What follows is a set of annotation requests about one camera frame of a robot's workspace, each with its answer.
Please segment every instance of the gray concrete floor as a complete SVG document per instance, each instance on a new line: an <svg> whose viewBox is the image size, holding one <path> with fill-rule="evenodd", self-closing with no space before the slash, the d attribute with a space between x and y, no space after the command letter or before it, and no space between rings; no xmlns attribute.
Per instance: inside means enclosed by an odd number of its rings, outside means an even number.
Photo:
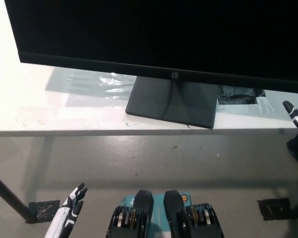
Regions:
<svg viewBox="0 0 298 238"><path fill-rule="evenodd" d="M226 238L298 238L297 221L264 222L257 200L298 202L292 136L108 136L0 138L0 178L24 202L65 200L89 188L71 238L104 238L114 208L139 189L188 190L213 205ZM44 237L0 198L0 238Z"/></svg>

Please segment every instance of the computer monitor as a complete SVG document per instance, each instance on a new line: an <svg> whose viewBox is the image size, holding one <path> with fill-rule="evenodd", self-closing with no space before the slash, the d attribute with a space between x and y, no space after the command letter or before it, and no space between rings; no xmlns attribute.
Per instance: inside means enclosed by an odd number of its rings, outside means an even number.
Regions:
<svg viewBox="0 0 298 238"><path fill-rule="evenodd" d="M5 3L21 62L146 77L131 114L212 127L215 84L298 92L298 1Z"/></svg>

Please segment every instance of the black monitor screen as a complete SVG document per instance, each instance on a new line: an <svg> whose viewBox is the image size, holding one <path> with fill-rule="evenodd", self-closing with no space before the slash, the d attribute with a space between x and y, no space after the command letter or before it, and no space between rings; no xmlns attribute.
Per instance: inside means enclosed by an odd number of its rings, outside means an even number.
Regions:
<svg viewBox="0 0 298 238"><path fill-rule="evenodd" d="M240 78L236 83L287 91L283 82L292 81L297 84L291 90L298 91L298 1L5 2L21 61L102 71L98 61L141 65L152 72L167 68L270 78L277 80L268 85ZM36 60L44 56L48 59ZM95 64L67 65L67 59ZM104 71L142 74L134 67L114 69ZM161 71L146 72L143 76L165 77ZM192 80L191 74L185 76ZM228 80L221 83L234 84Z"/></svg>

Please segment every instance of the plastic sheet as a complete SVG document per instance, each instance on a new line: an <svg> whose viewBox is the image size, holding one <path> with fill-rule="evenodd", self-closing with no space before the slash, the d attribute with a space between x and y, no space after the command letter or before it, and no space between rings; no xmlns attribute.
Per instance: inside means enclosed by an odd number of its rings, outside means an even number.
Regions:
<svg viewBox="0 0 298 238"><path fill-rule="evenodd" d="M135 80L131 75L56 67L46 89L69 93L68 107L119 107L126 105Z"/></svg>

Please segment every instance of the black tape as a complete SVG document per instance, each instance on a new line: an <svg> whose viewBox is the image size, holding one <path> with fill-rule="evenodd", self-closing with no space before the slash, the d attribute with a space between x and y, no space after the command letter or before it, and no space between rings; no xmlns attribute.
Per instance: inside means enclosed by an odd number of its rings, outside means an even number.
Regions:
<svg viewBox="0 0 298 238"><path fill-rule="evenodd" d="M37 223L51 222L59 208L59 200L29 203L29 209L36 215Z"/></svg>
<svg viewBox="0 0 298 238"><path fill-rule="evenodd" d="M264 221L287 220L292 217L288 198L273 198L257 201Z"/></svg>
<svg viewBox="0 0 298 238"><path fill-rule="evenodd" d="M257 104L257 97L265 97L262 89L219 86L218 101L220 105Z"/></svg>

